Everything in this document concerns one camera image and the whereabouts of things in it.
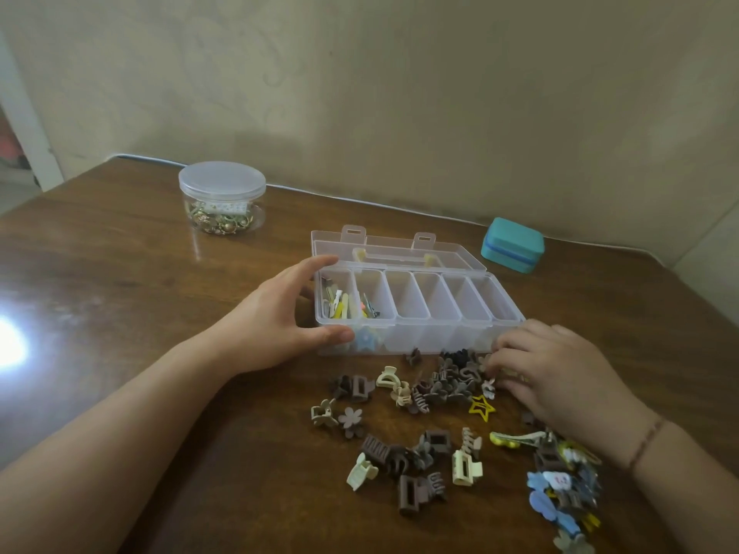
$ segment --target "open box lid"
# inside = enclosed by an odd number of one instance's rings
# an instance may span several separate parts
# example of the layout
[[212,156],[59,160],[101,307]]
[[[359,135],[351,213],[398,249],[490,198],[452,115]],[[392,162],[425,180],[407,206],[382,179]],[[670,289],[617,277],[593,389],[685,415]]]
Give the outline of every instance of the open box lid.
[[313,231],[314,255],[337,255],[346,267],[373,267],[430,272],[476,271],[485,266],[456,243],[438,243],[434,233],[419,232],[413,239],[367,235],[360,225],[344,225],[341,232]]

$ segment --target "jar lid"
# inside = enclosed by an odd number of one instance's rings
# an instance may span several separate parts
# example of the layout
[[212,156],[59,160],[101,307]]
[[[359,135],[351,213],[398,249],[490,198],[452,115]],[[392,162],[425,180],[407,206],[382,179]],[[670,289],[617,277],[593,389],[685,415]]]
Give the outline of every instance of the jar lid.
[[205,161],[180,171],[180,189],[198,200],[256,200],[267,189],[258,170],[241,163]]

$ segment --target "white door frame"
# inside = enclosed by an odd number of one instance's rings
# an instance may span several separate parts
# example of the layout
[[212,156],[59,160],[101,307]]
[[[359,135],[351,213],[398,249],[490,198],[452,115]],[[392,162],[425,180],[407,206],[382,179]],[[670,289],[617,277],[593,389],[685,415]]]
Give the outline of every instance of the white door frame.
[[13,128],[15,137],[21,142],[23,153],[26,154],[42,190],[50,190],[61,185],[64,182],[61,169],[41,120],[33,110],[18,64],[2,30],[0,30],[0,106],[5,111],[5,117]]

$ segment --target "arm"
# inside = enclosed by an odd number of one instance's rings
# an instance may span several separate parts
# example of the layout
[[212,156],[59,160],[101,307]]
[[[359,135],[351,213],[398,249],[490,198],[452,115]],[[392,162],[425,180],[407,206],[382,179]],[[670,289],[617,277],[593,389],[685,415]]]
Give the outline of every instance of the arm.
[[304,282],[336,257],[303,260],[0,474],[0,552],[115,552],[190,427],[239,372],[354,338],[300,329]]
[[[528,379],[498,386],[537,418],[621,469],[659,420],[595,345],[563,326],[527,320],[500,336],[488,362],[490,375],[505,367]],[[633,476],[688,552],[730,552],[739,543],[739,481],[678,426],[662,426]]]

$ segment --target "person's left hand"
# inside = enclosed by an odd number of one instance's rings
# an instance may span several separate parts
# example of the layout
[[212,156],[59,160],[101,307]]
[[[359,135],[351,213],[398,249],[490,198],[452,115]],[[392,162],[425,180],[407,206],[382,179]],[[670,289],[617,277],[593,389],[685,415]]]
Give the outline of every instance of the person's left hand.
[[350,342],[354,331],[348,326],[303,329],[295,323],[298,296],[313,297],[306,282],[337,260],[333,255],[318,255],[286,268],[196,338],[214,347],[229,375],[266,369],[324,345]]

